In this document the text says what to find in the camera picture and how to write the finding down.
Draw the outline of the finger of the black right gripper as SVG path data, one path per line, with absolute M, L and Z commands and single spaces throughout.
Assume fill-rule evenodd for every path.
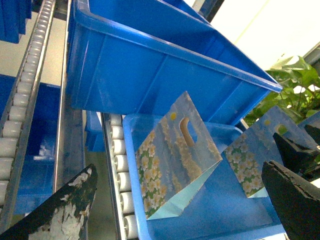
M 320 145 L 320 129 L 309 124 L 306 124 L 304 129 L 313 138 L 313 140 Z
M 319 150 L 299 145 L 278 133 L 274 133 L 272 137 L 287 169 L 300 175 L 312 175 L 320 170 Z

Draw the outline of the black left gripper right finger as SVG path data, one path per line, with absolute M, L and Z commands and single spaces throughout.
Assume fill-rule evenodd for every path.
M 262 181 L 291 240 L 320 238 L 320 189 L 275 161 L 265 161 Z

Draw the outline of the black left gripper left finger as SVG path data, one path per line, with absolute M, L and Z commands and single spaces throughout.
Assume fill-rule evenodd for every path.
M 98 173 L 89 164 L 22 220 L 2 240 L 80 240 L 90 217 Z

